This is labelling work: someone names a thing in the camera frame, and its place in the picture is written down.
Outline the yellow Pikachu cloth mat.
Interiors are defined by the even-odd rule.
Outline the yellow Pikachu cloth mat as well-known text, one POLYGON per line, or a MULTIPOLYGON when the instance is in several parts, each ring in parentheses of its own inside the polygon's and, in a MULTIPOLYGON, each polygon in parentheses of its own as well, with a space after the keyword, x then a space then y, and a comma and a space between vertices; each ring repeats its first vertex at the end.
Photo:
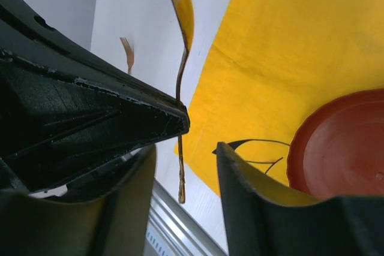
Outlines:
POLYGON ((287 184, 303 121, 343 95, 383 87, 383 0, 230 0, 188 112, 184 158, 219 193, 214 150, 287 184))

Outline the gold spoon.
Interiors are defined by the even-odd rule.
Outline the gold spoon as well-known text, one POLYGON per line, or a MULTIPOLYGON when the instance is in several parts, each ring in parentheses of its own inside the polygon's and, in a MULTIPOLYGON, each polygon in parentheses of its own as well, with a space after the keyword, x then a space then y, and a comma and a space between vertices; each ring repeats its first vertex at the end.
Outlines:
POLYGON ((182 107, 181 84, 194 37, 194 11, 192 0, 171 0, 184 43, 184 51, 176 78, 176 105, 182 107))

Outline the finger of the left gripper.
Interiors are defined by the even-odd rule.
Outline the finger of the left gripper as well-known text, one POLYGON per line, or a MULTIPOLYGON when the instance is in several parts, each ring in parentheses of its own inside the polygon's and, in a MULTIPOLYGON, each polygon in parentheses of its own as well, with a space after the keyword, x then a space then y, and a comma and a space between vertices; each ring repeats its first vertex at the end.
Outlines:
POLYGON ((174 97, 1 0, 1 188, 66 185, 189 126, 174 97))

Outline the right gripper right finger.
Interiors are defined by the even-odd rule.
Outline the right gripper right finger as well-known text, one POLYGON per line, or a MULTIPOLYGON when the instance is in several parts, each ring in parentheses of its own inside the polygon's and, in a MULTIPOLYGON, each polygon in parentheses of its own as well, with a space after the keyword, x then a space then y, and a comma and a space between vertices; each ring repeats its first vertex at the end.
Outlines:
POLYGON ((383 198, 317 200, 216 149, 230 255, 382 255, 383 198))

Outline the red plastic plate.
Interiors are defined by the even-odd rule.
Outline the red plastic plate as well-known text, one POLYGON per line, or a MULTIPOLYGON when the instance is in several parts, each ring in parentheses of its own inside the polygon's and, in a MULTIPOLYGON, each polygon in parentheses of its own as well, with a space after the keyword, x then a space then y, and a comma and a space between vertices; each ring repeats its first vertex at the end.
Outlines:
POLYGON ((319 199, 383 195, 383 89, 336 98, 306 118, 290 144, 287 178, 319 199))

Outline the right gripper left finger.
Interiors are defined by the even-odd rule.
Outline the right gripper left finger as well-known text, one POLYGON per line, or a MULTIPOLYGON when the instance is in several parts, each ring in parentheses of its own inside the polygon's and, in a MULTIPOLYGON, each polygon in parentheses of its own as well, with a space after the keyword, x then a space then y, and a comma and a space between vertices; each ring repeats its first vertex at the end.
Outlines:
POLYGON ((142 148, 86 201, 1 191, 1 255, 142 255, 156 156, 142 148))

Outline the copper fork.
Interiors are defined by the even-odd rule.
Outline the copper fork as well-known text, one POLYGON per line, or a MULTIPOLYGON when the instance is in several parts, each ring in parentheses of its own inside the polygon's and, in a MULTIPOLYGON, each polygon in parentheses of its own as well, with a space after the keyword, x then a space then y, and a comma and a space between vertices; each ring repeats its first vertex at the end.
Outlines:
POLYGON ((131 75, 132 68, 134 65, 134 52, 130 46, 130 43, 128 42, 128 40, 125 37, 120 37, 119 39, 123 45, 123 48, 124 48, 125 54, 126 54, 126 58, 127 58, 127 67, 128 67, 127 73, 128 73, 128 75, 131 75))

